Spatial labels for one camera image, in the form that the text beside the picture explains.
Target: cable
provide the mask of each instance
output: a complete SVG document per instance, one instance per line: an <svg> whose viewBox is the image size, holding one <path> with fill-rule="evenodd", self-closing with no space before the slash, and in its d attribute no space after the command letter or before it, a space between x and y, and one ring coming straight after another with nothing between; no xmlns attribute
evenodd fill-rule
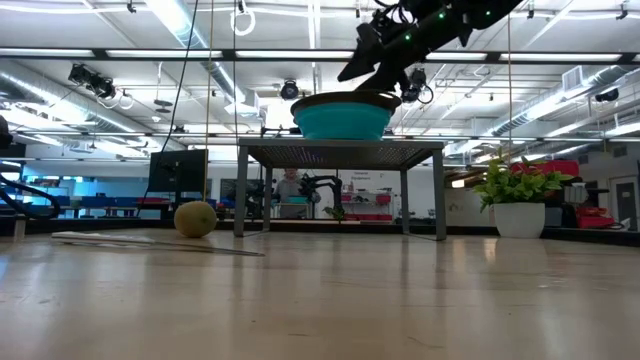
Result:
<svg viewBox="0 0 640 360"><path fill-rule="evenodd" d="M22 185L22 184L7 180L4 176L2 176L2 174L0 174L0 183L4 183L13 188L28 191L32 194L42 196L43 198L51 201L51 206L53 206L53 211L51 211L50 214L48 215L37 214L37 213L31 212L30 210L27 210L27 208L20 205L15 200L13 200L9 196L9 194L7 194L3 189L0 189L0 199L4 200L4 202L7 203L7 205L13 208L16 212L24 214L25 216L32 219L36 219L36 220L55 219L58 217L58 215L60 215L60 203L58 203L58 200L53 195L47 194L44 191L40 191L30 186Z"/></svg>
<svg viewBox="0 0 640 360"><path fill-rule="evenodd" d="M211 61L211 52L213 51L213 11L211 12L211 19L209 24L209 61L207 66L207 123L205 125L205 137L204 137L204 149L205 149L205 162L204 162L204 190L202 191L202 201L207 201L207 177L209 172L209 108L211 106L211 70L213 68L213 64Z"/></svg>
<svg viewBox="0 0 640 360"><path fill-rule="evenodd" d="M158 156L158 161L156 162L156 166L153 167L151 174L149 176L149 182L147 184L147 189L144 191L144 196L142 197L142 201L138 204L138 212L136 213L136 217L140 217L140 211L142 210L142 205L147 200L147 195L149 195L149 186L151 185L151 178L158 171L158 166L162 161L162 155L164 154L164 150L167 148L167 144L171 139L171 134L173 133L173 126L176 121L176 109L178 108L178 100L180 99L180 91L182 90L182 83L184 81L184 74L187 69L187 63L189 62L189 51L191 50L191 40L193 39L193 30L196 26L196 15L198 14L198 3L200 0L196 0L193 9L193 17L191 19L191 29L189 30L189 42L187 43L187 51L184 55L184 61L182 62L182 73L180 74L180 81L178 82L178 91L176 92L176 101L173 106L173 112L171 113L171 123L169 124L169 133L167 134L167 138L164 140L164 144L162 145L162 149L160 150L160 155Z"/></svg>

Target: black cable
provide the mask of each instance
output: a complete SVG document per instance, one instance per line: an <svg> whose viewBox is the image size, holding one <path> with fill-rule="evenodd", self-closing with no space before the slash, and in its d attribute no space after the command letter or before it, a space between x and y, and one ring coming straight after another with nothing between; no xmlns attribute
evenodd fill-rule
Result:
<svg viewBox="0 0 640 360"><path fill-rule="evenodd" d="M2 174L0 174L0 183L7 184L13 188L28 191L32 194L40 195L43 198L51 201L51 206L53 206L53 211L48 215L37 214L27 210L24 206L20 205L18 202L13 200L9 194L7 194L3 189L0 189L0 199L4 200L11 208L13 208L16 212L26 215L29 218L36 220L50 220L55 219L60 215L60 203L58 200L50 194L45 193L44 191L40 191L38 189L32 188L30 186L22 185L10 180L7 180Z"/></svg>
<svg viewBox="0 0 640 360"><path fill-rule="evenodd" d="M151 185L151 178L158 171L158 166L162 161L162 155L164 154L164 150L167 148L167 144L169 143L169 140L171 139L171 134L173 133L173 126L176 121L176 109L178 108L178 100L180 100L180 91L182 90L182 82L184 81L184 73L187 69L187 63L189 62L189 50L191 50L191 40L193 39L193 30L196 27L196 15L198 14L198 3L199 3L199 0L196 0L195 6L193 8L193 17L191 18L191 29L189 30L189 42L187 43L187 52L184 55L184 61L182 63L182 73L180 74L180 81L178 82L178 91L176 93L176 101L174 102L173 112L171 113L171 124L169 124L169 134L167 134L167 138L164 140L164 144L162 145L162 149L160 150L160 154L158 155L158 161L156 162L156 166L153 167L153 171L151 171L150 173L149 182L147 184L147 189L144 192L144 196L142 197L142 201L138 203L138 212L136 214L136 217L140 217L140 211L142 210L142 205L144 205L144 203L146 202L147 195L149 194L149 186Z"/></svg>

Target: table top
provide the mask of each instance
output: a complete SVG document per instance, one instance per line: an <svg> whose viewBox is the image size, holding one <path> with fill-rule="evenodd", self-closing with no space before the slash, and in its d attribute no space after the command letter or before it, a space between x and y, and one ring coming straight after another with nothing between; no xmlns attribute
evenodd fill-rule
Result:
<svg viewBox="0 0 640 360"><path fill-rule="evenodd" d="M409 170L441 151L442 142L413 140L239 139L271 168Z"/></svg>

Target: computer monitor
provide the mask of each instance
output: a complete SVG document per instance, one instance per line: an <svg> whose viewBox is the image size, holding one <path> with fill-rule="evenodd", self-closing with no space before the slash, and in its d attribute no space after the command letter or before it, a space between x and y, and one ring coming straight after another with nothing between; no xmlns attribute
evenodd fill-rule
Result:
<svg viewBox="0 0 640 360"><path fill-rule="evenodd" d="M151 154L149 192L202 192L206 177L207 150L165 151Z"/></svg>

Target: wooden floor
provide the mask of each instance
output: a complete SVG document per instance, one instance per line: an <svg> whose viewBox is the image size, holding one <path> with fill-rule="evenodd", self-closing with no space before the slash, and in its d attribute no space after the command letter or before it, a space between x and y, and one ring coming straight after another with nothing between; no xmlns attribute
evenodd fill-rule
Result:
<svg viewBox="0 0 640 360"><path fill-rule="evenodd" d="M172 238L168 230L118 231ZM640 250L283 234L266 257L21 244L0 252L0 358L638 359Z"/></svg>

